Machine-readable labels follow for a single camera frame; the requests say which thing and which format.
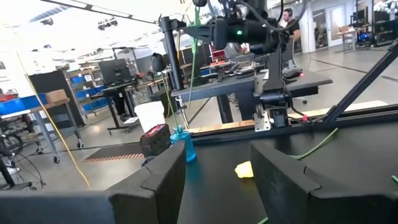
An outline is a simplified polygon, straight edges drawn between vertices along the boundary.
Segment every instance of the black metal frame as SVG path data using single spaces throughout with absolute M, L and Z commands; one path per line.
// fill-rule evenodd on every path
M 178 26 L 177 21 L 163 17 L 160 20 L 162 31 L 165 34 L 167 51 L 172 65 L 172 78 L 174 82 L 182 82 L 180 69 L 177 60 L 172 30 Z M 206 144 L 220 141 L 230 141 L 247 138 L 263 138 L 268 136 L 278 136 L 282 134 L 295 134 L 306 131 L 333 129 L 352 125 L 369 124 L 375 122 L 386 122 L 398 120 L 398 105 L 370 110 L 354 111 L 344 113 L 345 109 L 362 94 L 362 92 L 398 57 L 398 39 L 393 41 L 387 54 L 378 61 L 375 66 L 347 93 L 347 95 L 336 105 L 333 106 L 326 115 L 315 118 L 316 123 L 311 125 L 295 124 L 284 128 L 274 128 L 270 131 L 255 132 L 253 126 L 243 128 L 231 128 L 227 130 L 210 131 L 207 133 L 193 134 L 195 144 Z

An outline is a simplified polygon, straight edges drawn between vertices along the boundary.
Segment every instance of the person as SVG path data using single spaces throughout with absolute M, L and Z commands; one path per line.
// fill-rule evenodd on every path
M 289 28 L 289 34 L 295 41 L 298 41 L 301 36 L 300 25 L 293 17 L 293 10 L 291 8 L 285 9 L 283 13 L 283 18 L 284 21 L 287 22 L 286 27 L 294 24 L 292 27 Z

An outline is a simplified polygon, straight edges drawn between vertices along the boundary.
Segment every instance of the wooden plank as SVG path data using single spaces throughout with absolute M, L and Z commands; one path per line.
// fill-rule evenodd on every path
M 345 111 L 354 111 L 354 110 L 362 110 L 362 109 L 369 109 L 369 108 L 376 108 L 380 106 L 387 106 L 387 103 L 376 100 L 376 101 L 370 101 L 370 102 L 365 102 L 365 103 L 355 103 L 350 105 Z M 313 110 L 313 111 L 306 111 L 303 112 L 303 114 L 313 117 L 313 116 L 320 116 L 326 114 L 330 108 L 324 108 L 320 110 Z M 301 115 L 299 114 L 290 114 L 289 115 L 292 118 L 301 118 Z M 188 129 L 187 131 L 191 133 L 205 133 L 208 131 L 219 131 L 219 130 L 224 130 L 224 129 L 231 129 L 231 128 L 240 128 L 240 127 L 246 127 L 246 126 L 253 126 L 254 121 L 253 120 L 247 120 L 247 121 L 240 121 L 240 122 L 233 122 L 233 123 L 227 123 L 227 124 L 217 124 L 213 126 L 207 126 L 207 127 L 201 127 L 201 128 L 192 128 Z

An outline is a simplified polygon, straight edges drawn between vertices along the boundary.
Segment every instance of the pole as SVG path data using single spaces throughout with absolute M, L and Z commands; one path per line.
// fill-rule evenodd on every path
M 165 37 L 165 43 L 167 48 L 166 50 L 167 54 L 169 55 L 169 60 L 172 67 L 171 76 L 175 85 L 174 88 L 175 90 L 182 90 L 184 89 L 184 86 L 182 83 L 180 64 L 178 63 L 177 59 L 177 50 L 175 49 L 173 28 L 171 22 L 172 21 L 170 20 L 169 17 L 160 18 L 160 27 L 162 28 L 162 32 Z

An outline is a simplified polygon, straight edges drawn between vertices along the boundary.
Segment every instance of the black mat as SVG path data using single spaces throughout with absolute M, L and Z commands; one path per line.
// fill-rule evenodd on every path
M 102 147 L 83 162 L 103 162 L 116 159 L 130 159 L 144 157 L 138 143 L 123 144 L 118 146 Z

